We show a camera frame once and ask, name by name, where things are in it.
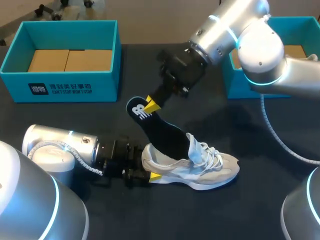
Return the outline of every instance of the shoe insole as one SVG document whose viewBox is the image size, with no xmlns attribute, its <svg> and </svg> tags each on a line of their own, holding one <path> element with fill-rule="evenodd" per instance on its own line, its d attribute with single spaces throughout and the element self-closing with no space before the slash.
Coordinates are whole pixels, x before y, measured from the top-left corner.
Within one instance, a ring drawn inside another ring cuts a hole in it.
<svg viewBox="0 0 320 240">
<path fill-rule="evenodd" d="M 153 112 L 145 113 L 148 102 L 139 96 L 130 99 L 126 112 L 142 128 L 150 143 L 164 155 L 180 160 L 188 159 L 190 141 L 180 128 L 162 120 Z"/>
</svg>

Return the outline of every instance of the shoelace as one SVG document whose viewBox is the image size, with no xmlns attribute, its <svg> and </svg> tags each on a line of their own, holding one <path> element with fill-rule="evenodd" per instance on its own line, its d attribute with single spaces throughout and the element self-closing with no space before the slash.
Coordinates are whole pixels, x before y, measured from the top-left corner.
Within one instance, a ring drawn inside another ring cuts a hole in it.
<svg viewBox="0 0 320 240">
<path fill-rule="evenodd" d="M 216 150 L 214 147 L 209 147 L 208 144 L 206 144 L 205 142 L 200 142 L 200 145 L 208 153 L 208 156 L 203 163 L 197 164 L 194 167 L 200 168 L 205 166 L 204 170 L 201 173 L 204 173 L 205 171 L 211 170 L 211 169 L 221 170 L 224 165 L 224 162 L 222 160 L 222 157 L 219 151 Z"/>
</svg>

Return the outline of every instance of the white sneaker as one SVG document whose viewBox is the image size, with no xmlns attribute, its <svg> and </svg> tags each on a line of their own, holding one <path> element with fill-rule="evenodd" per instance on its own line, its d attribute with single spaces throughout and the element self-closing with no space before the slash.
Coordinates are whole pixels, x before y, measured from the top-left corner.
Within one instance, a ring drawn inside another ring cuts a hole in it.
<svg viewBox="0 0 320 240">
<path fill-rule="evenodd" d="M 189 159 L 175 160 L 160 151 L 152 144 L 145 146 L 141 160 L 146 171 L 162 175 L 152 183 L 184 183 L 195 190 L 209 190 L 220 187 L 238 174 L 238 160 L 214 147 L 199 143 L 193 135 L 187 133 L 190 140 Z"/>
</svg>

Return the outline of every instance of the teal box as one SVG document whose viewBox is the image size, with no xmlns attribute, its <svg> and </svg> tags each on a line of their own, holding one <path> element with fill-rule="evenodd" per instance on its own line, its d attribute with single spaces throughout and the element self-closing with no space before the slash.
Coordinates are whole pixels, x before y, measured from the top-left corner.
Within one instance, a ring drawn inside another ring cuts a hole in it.
<svg viewBox="0 0 320 240">
<path fill-rule="evenodd" d="M 314 17 L 271 17 L 269 26 L 280 36 L 284 45 L 302 45 L 306 56 L 320 57 L 320 24 Z M 255 99 L 260 94 L 252 91 L 242 69 L 235 68 L 230 53 L 222 62 L 222 73 L 228 99 Z M 288 97 L 266 94 L 265 98 Z"/>
<path fill-rule="evenodd" d="M 112 50 L 110 71 L 28 72 L 35 50 Z M 16 103 L 115 102 L 121 67 L 118 23 L 22 22 L 0 68 Z"/>
</svg>

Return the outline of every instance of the white cable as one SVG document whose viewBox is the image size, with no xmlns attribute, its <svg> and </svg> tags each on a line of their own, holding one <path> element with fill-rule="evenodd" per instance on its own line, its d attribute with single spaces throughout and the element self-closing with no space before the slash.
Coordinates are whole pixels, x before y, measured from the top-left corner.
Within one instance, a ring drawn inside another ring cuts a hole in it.
<svg viewBox="0 0 320 240">
<path fill-rule="evenodd" d="M 285 145 L 283 141 L 281 141 L 281 139 L 278 137 L 278 135 L 276 134 L 275 130 L 272 128 L 272 126 L 269 122 L 269 119 L 268 119 L 268 116 L 266 113 L 266 109 L 265 109 L 265 98 L 264 98 L 263 94 L 260 95 L 260 101 L 261 101 L 261 110 L 262 110 L 262 114 L 263 114 L 263 118 L 265 120 L 265 123 L 266 123 L 268 129 L 270 130 L 271 134 L 273 135 L 275 140 L 281 145 L 281 147 L 283 147 L 284 150 L 286 150 L 289 154 L 291 154 L 292 156 L 294 156 L 295 158 L 297 158 L 301 161 L 304 161 L 309 164 L 320 165 L 320 161 L 311 160 L 311 159 L 305 158 L 303 156 L 300 156 L 299 154 L 292 151 L 289 147 L 287 147 L 287 145 Z"/>
<path fill-rule="evenodd" d="M 85 161 L 83 161 L 80 153 L 73 147 L 69 146 L 68 144 L 66 144 L 63 141 L 41 141 L 38 144 L 36 144 L 31 151 L 28 154 L 28 158 L 32 160 L 32 157 L 34 156 L 35 152 L 39 149 L 42 148 L 44 146 L 55 146 L 58 148 L 61 148 L 62 150 L 68 151 L 70 152 L 74 158 L 86 169 L 88 169 L 90 172 L 93 172 L 95 174 L 99 174 L 100 176 L 103 176 L 102 171 L 95 169 L 93 167 L 90 167 L 88 164 L 85 163 Z"/>
</svg>

